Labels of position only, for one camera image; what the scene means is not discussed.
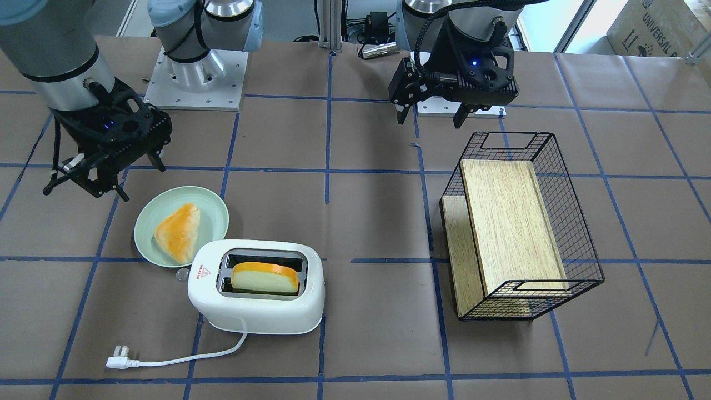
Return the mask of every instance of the metal wire basket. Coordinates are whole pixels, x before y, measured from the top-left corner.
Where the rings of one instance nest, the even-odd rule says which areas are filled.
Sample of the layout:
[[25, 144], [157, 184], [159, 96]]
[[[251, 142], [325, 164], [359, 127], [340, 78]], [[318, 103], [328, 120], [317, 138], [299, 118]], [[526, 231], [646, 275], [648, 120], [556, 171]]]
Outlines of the metal wire basket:
[[[595, 247], [572, 181], [551, 133], [475, 132], [462, 153], [444, 196], [465, 196], [463, 159], [533, 163], [536, 179], [563, 262], [566, 280], [507, 280], [460, 320], [532, 320], [604, 282]], [[536, 283], [564, 282], [566, 290], [536, 289]]]

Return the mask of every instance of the triangular bread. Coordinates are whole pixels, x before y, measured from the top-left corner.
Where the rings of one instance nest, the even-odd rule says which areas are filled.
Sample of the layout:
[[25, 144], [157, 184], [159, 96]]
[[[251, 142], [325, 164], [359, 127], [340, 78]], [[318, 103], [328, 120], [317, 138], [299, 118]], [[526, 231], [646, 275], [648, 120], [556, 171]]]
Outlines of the triangular bread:
[[180, 264], [193, 262], [198, 241], [200, 209], [187, 203], [164, 219], [154, 232], [158, 245]]

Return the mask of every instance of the metal base plate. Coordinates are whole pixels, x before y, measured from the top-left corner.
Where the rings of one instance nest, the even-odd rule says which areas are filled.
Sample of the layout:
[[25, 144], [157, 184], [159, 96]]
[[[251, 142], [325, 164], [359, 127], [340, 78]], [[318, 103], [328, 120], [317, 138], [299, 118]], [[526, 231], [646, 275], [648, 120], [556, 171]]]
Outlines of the metal base plate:
[[225, 77], [213, 89], [195, 93], [173, 82], [168, 72], [168, 57], [163, 51], [161, 48], [144, 101], [165, 110], [240, 110], [248, 53], [213, 50], [225, 62]]
[[[422, 117], [452, 117], [459, 108], [459, 103], [444, 98], [433, 97], [417, 103], [417, 115]], [[478, 110], [468, 118], [499, 118], [506, 116], [506, 107], [492, 105], [489, 111]]]

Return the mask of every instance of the light green plate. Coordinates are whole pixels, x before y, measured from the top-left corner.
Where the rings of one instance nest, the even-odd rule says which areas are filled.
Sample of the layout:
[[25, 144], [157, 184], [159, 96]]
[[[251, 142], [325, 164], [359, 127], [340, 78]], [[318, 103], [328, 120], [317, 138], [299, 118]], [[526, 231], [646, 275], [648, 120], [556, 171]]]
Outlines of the light green plate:
[[163, 252], [153, 237], [156, 227], [185, 203], [193, 203], [200, 209], [200, 228], [195, 251], [203, 245], [225, 238], [230, 216], [225, 202], [215, 193], [198, 186], [181, 186], [165, 191], [143, 208], [134, 227], [134, 242], [138, 252], [153, 264], [178, 268], [179, 264]]

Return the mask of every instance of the gray floor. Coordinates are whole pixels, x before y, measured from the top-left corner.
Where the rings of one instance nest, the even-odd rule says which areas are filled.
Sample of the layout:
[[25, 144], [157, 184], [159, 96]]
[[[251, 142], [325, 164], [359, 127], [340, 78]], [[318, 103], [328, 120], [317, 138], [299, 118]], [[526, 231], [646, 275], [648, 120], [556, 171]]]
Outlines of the gray floor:
[[[139, 92], [159, 46], [100, 39]], [[50, 115], [0, 57], [0, 397], [709, 398], [711, 90], [681, 60], [517, 57], [506, 118], [455, 130], [447, 118], [396, 123], [384, 99], [398, 57], [266, 42], [241, 112], [170, 111], [168, 170], [128, 168], [128, 203], [71, 183], [41, 194]], [[498, 130], [557, 135], [606, 282], [533, 322], [460, 322], [439, 197], [471, 133]], [[160, 360], [237, 342], [132, 242], [146, 202], [184, 185], [224, 198], [228, 238], [316, 249], [324, 320], [250, 335], [226, 357], [105, 369], [116, 344]]]

